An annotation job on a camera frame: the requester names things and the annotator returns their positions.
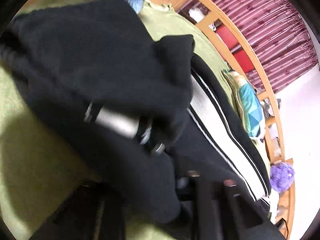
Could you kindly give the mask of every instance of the pink curtain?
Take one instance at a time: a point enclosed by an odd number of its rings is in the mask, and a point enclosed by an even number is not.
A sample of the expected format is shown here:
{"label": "pink curtain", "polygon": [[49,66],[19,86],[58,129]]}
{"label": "pink curtain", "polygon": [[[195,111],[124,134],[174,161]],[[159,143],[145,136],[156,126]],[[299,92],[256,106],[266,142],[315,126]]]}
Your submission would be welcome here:
{"label": "pink curtain", "polygon": [[[212,0],[235,23],[257,54],[276,93],[318,63],[309,33],[288,0]],[[181,10],[208,9],[189,0]],[[248,73],[256,87],[263,88],[255,70]]]}

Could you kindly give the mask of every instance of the red object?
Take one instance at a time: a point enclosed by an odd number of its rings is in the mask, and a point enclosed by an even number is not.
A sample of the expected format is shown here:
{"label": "red object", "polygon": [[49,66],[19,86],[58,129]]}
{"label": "red object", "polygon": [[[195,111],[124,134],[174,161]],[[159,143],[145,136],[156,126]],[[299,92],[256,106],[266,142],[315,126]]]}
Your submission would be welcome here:
{"label": "red object", "polygon": [[239,42],[233,36],[233,34],[228,30],[225,25],[221,25],[217,28],[216,33],[221,37],[223,42],[227,45],[228,49],[231,50],[234,46],[236,46]]}
{"label": "red object", "polygon": [[238,52],[234,53],[233,56],[238,61],[240,67],[242,68],[244,73],[248,73],[251,70],[254,70],[254,65],[252,64],[247,53],[241,49]]}

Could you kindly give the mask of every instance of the white wall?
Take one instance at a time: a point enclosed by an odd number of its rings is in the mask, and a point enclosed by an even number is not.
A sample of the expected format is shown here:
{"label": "white wall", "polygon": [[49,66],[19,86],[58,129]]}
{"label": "white wall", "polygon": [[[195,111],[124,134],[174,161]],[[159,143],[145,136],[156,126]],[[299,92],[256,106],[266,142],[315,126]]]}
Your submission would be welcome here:
{"label": "white wall", "polygon": [[293,158],[296,205],[290,240],[299,240],[320,208],[320,72],[318,66],[277,94],[286,159]]}

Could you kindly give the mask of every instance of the purple fluffy pillow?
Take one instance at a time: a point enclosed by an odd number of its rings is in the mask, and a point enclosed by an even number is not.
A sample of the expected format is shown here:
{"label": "purple fluffy pillow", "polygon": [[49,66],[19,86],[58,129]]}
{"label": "purple fluffy pillow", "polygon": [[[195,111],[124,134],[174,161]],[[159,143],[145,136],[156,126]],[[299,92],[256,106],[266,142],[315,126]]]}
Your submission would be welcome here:
{"label": "purple fluffy pillow", "polygon": [[290,188],[294,181],[294,170],[289,163],[272,165],[270,169],[270,184],[277,192],[283,192]]}

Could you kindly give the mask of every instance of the bed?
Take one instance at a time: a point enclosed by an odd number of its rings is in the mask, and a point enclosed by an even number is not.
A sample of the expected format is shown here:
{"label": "bed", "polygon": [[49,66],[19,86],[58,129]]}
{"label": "bed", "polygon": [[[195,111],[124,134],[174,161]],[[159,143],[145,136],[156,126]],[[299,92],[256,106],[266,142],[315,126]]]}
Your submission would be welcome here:
{"label": "bed", "polygon": [[[19,13],[89,1],[92,0],[29,0]],[[212,69],[225,90],[230,104],[234,106],[232,90],[221,74],[222,70],[229,67],[220,55],[234,70],[244,76],[245,74],[228,48],[208,27],[217,19],[222,21],[238,39],[258,71],[266,89],[258,95],[259,100],[268,98],[274,111],[275,116],[266,120],[266,126],[274,123],[277,125],[281,156],[275,157],[270,134],[266,129],[265,142],[269,161],[284,162],[284,142],[276,98],[251,46],[230,19],[210,0],[199,0],[210,9],[211,13],[196,26],[175,13],[173,9],[178,9],[186,1],[145,0],[139,17],[154,40],[170,34],[193,34],[196,41],[195,52]],[[3,91],[0,97],[1,217],[15,238],[24,240],[33,234],[84,179],[99,180],[99,177],[88,170],[59,136],[44,127],[33,116],[17,93],[10,75],[2,68],[0,79]],[[281,232],[285,236],[288,233],[288,238],[293,223],[294,200],[293,184],[279,200],[279,205],[284,206],[282,217],[287,221],[289,229],[287,232],[283,228]],[[128,239],[172,239],[140,215],[131,217],[127,236]]]}

